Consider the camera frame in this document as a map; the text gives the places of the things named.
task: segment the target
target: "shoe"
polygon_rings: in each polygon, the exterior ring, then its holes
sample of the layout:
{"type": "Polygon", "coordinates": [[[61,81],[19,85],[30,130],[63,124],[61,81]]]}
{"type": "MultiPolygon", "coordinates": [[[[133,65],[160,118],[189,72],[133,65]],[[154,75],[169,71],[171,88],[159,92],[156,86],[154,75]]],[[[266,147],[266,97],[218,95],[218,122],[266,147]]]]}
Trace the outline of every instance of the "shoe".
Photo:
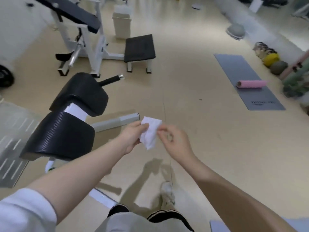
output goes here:
{"type": "Polygon", "coordinates": [[[171,182],[164,182],[161,185],[162,208],[166,208],[169,204],[175,206],[175,195],[173,194],[173,186],[171,182]]]}

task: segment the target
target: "balance ball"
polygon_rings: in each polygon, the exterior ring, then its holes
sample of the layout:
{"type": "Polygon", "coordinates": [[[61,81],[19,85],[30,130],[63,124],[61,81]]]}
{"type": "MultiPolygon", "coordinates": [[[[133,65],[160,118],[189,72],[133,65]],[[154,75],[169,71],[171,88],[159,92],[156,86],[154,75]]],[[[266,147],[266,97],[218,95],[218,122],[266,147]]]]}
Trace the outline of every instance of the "balance ball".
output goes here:
{"type": "Polygon", "coordinates": [[[235,37],[239,37],[239,38],[243,38],[246,34],[245,32],[245,28],[237,23],[233,23],[231,26],[228,27],[227,31],[235,36],[235,37]]]}
{"type": "Polygon", "coordinates": [[[273,63],[279,61],[280,58],[279,58],[279,54],[277,53],[272,53],[272,54],[269,54],[267,55],[264,59],[263,59],[263,62],[264,62],[264,65],[266,67],[270,67],[272,66],[273,63]]]}
{"type": "Polygon", "coordinates": [[[289,65],[284,61],[277,61],[270,66],[270,72],[279,76],[288,66],[289,65]]]}

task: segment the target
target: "hand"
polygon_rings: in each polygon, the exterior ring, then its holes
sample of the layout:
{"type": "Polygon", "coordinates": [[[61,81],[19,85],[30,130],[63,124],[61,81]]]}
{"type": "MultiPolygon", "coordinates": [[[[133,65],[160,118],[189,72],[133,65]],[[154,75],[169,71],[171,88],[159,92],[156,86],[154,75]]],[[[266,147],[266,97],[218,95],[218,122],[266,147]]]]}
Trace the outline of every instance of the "hand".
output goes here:
{"type": "Polygon", "coordinates": [[[139,137],[148,129],[148,127],[149,124],[141,125],[140,121],[135,121],[126,126],[126,128],[118,136],[121,143],[125,145],[125,155],[129,154],[137,144],[141,143],[139,141],[139,137]]]}
{"type": "Polygon", "coordinates": [[[161,125],[157,134],[163,142],[166,151],[178,163],[184,163],[188,158],[194,157],[189,137],[185,131],[175,125],[161,125]]]}

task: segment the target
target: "black padded cushion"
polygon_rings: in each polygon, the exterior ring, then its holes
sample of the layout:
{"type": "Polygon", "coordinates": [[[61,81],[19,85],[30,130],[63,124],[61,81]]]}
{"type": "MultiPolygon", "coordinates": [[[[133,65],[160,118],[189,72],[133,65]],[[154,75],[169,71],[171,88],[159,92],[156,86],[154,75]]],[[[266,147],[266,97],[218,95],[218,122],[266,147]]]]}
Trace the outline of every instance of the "black padded cushion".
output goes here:
{"type": "Polygon", "coordinates": [[[86,24],[88,30],[92,33],[97,33],[101,27],[99,19],[85,11],[84,9],[77,6],[75,3],[69,0],[36,0],[39,3],[45,5],[53,11],[56,11],[59,15],[72,20],[74,23],[86,24]],[[59,6],[55,8],[52,6],[53,3],[57,3],[59,6]]]}
{"type": "Polygon", "coordinates": [[[22,154],[40,153],[60,160],[74,160],[91,152],[95,130],[79,118],[50,112],[25,145],[22,154]]]}
{"type": "Polygon", "coordinates": [[[75,74],[63,87],[50,106],[51,111],[64,110],[74,103],[90,116],[103,114],[108,95],[98,82],[88,73],[75,74]]]}
{"type": "Polygon", "coordinates": [[[155,58],[155,46],[152,34],[126,39],[124,61],[142,61],[155,58]]]}

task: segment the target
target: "forearm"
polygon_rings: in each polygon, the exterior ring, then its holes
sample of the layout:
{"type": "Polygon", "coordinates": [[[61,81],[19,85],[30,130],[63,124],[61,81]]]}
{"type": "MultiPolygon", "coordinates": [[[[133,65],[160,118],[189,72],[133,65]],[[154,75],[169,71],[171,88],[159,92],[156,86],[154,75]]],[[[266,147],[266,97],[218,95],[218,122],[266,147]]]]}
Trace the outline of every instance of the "forearm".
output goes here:
{"type": "Polygon", "coordinates": [[[125,147],[119,139],[75,159],[35,180],[28,187],[41,193],[54,207],[59,224],[121,159],[125,147]]]}
{"type": "Polygon", "coordinates": [[[215,173],[197,157],[180,163],[231,232],[296,232],[271,209],[215,173]]]}

